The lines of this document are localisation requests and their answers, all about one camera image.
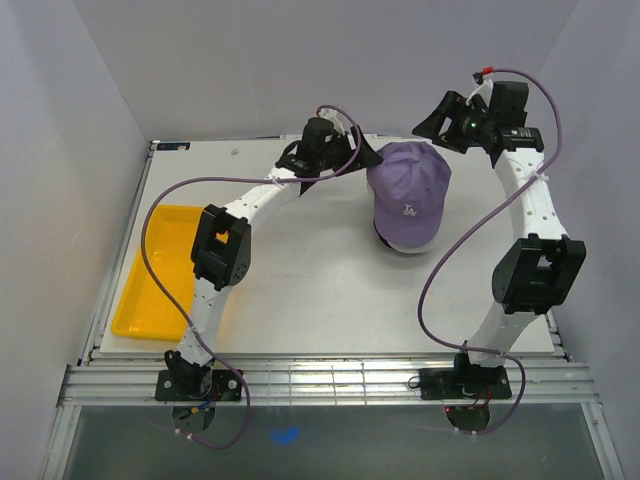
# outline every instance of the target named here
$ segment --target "wall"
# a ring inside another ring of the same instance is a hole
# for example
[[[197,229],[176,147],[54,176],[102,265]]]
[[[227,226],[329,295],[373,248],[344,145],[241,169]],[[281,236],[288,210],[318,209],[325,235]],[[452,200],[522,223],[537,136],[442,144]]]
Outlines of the wall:
[[[0,0],[0,478],[36,478],[146,141],[70,0]]]
[[[569,352],[591,366],[630,479],[640,478],[638,25],[637,2],[582,0],[541,73],[565,129],[553,199],[571,236],[587,244],[583,271],[556,315]],[[550,139],[546,112],[537,123]]]
[[[537,72],[576,0],[74,0],[147,138],[299,132],[320,103],[406,135],[485,65]]]

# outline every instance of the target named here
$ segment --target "purple baseball cap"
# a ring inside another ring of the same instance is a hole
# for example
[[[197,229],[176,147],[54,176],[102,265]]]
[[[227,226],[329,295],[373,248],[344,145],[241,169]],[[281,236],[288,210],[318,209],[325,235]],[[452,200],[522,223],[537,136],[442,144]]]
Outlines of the purple baseball cap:
[[[417,248],[440,228],[451,168],[426,142],[389,143],[383,161],[367,169],[376,230],[392,244]]]

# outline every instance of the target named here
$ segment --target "cap brim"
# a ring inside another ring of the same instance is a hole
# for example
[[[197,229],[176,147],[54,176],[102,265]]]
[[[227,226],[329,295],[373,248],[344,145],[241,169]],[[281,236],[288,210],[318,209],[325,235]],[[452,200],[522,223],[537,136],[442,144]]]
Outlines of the cap brim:
[[[444,205],[423,217],[401,216],[391,213],[374,193],[373,219],[380,235],[389,243],[417,248],[433,240],[438,233]]]

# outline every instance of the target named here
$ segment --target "white embroidered logo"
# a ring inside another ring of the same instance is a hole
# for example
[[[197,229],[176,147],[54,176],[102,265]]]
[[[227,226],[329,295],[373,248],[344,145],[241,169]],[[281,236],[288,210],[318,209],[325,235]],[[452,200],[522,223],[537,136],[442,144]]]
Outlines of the white embroidered logo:
[[[405,215],[405,216],[409,216],[409,217],[415,217],[418,214],[418,212],[416,212],[413,209],[413,206],[405,203],[404,212],[402,212],[402,214]]]

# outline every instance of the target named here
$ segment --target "yellow plastic bin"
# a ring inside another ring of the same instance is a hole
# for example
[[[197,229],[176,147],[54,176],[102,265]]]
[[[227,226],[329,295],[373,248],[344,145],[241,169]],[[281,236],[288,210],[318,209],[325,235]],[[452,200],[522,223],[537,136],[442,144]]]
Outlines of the yellow plastic bin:
[[[191,248],[202,207],[160,205],[147,230],[153,270],[188,312],[194,292]],[[151,279],[138,253],[133,262],[111,331],[126,337],[179,341],[186,321]]]

